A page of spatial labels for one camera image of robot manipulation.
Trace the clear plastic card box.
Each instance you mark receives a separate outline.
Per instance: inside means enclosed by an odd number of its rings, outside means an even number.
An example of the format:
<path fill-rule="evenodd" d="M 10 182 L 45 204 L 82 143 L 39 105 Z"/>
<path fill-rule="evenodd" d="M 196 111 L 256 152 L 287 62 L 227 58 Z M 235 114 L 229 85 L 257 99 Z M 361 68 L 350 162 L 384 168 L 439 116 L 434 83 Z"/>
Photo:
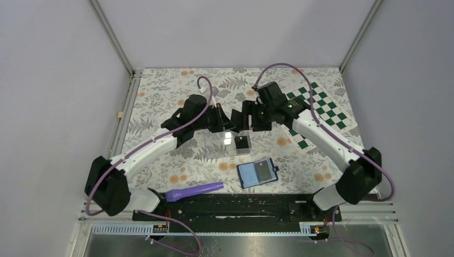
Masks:
<path fill-rule="evenodd" d="M 204 131 L 204 134 L 202 135 L 203 144 L 201 145 L 202 153 L 208 159 L 250 154 L 252 151 L 252 144 L 250 149 L 236 150 L 234 138 L 240 135 L 248 136 L 251 143 L 248 131 L 241 131 L 240 133 L 236 133 L 234 131 L 224 131 L 218 133 Z"/>

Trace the navy blue card holder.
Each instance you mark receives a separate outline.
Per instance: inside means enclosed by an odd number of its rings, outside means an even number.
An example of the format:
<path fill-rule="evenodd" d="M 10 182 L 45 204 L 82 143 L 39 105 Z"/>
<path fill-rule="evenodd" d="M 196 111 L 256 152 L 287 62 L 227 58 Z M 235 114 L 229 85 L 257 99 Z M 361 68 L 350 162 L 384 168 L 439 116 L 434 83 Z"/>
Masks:
<path fill-rule="evenodd" d="M 279 171 L 272 158 L 237 165 L 237 174 L 243 189 L 278 181 Z"/>

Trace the purple plastic handle tool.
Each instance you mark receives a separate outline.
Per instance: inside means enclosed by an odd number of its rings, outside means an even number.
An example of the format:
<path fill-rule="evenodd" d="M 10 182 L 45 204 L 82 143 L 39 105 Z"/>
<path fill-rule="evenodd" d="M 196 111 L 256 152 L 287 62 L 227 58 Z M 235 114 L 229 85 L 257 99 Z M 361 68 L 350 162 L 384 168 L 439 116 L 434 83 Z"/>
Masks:
<path fill-rule="evenodd" d="M 167 191 L 165 193 L 165 199 L 167 202 L 176 202 L 183 198 L 188 198 L 188 197 L 199 195 L 199 194 L 217 191 L 222 188 L 224 188 L 224 184 L 222 182 L 216 182 L 216 183 L 188 187 L 188 188 L 184 188 L 184 189 L 174 189 L 174 190 Z"/>

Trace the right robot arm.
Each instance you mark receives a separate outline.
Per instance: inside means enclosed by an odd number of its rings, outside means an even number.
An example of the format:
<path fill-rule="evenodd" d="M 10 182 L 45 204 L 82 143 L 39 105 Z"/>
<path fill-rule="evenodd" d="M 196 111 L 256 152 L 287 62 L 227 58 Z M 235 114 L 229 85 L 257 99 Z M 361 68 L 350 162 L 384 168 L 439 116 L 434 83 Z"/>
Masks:
<path fill-rule="evenodd" d="M 254 101 L 242 102 L 240 111 L 233 109 L 231 121 L 236 132 L 244 130 L 269 131 L 273 122 L 285 125 L 311 141 L 337 165 L 343 173 L 334 184 L 314 193 L 307 206 L 311 219 L 323 219 L 328 210 L 343 203 L 357 204 L 382 181 L 381 153 L 372 147 L 365 150 L 348 142 L 329 124 L 317 117 L 307 102 L 297 97 L 289 99 L 276 82 L 256 91 Z"/>

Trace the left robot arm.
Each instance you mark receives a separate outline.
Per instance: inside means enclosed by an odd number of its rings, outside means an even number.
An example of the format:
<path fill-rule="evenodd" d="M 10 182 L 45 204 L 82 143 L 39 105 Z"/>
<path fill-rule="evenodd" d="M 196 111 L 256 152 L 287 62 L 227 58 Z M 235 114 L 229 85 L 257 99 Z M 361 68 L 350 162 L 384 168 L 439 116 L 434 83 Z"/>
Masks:
<path fill-rule="evenodd" d="M 145 209 L 153 220 L 160 220 L 166 213 L 165 204 L 152 190 L 129 187 L 129 182 L 158 157 L 192 139 L 196 131 L 218 133 L 235 127 L 219 103 L 212 103 L 206 96 L 190 95 L 183 107 L 178 108 L 147 140 L 126 153 L 110 159 L 99 156 L 92 162 L 84 189 L 88 196 L 86 214 L 116 216 L 125 209 L 138 208 Z M 91 202 L 95 202 L 100 210 L 91 212 Z"/>

